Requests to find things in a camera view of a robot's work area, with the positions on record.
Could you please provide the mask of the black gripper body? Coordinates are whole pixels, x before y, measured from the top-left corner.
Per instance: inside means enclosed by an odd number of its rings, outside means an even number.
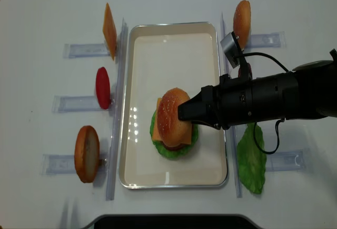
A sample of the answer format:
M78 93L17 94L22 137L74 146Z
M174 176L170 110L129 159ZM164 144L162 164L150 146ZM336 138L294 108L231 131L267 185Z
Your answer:
M219 85L207 85L200 92L200 123L217 130L252 122L252 75L231 79L220 76Z

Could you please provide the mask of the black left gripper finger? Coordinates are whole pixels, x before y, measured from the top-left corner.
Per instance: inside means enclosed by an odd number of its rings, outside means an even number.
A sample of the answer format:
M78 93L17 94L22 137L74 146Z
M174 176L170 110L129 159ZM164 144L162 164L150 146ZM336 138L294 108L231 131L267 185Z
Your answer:
M192 124L204 125L211 128L219 128L219 123L217 119L213 118L187 119L179 117L179 120L184 122L191 122Z

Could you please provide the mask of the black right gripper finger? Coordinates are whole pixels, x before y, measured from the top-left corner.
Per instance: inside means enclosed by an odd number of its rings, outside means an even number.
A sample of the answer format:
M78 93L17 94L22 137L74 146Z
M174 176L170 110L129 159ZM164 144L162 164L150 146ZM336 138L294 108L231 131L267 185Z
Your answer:
M179 105L177 110L179 120L205 120L207 117L207 107L201 92Z

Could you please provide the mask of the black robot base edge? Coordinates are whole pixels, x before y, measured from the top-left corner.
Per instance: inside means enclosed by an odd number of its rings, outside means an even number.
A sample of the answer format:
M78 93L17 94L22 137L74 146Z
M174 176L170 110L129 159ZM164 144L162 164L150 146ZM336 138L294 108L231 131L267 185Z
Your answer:
M103 216L89 228L258 228L234 215L114 215Z

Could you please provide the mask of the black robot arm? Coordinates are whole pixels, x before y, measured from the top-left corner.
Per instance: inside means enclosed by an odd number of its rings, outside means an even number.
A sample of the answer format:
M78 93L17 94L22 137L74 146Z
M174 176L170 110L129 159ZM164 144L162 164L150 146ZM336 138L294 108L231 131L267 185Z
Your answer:
M227 130L231 126L277 120L336 117L336 50L332 60L308 63L294 72L251 79L245 60L237 56L240 77L220 76L177 108L178 118Z

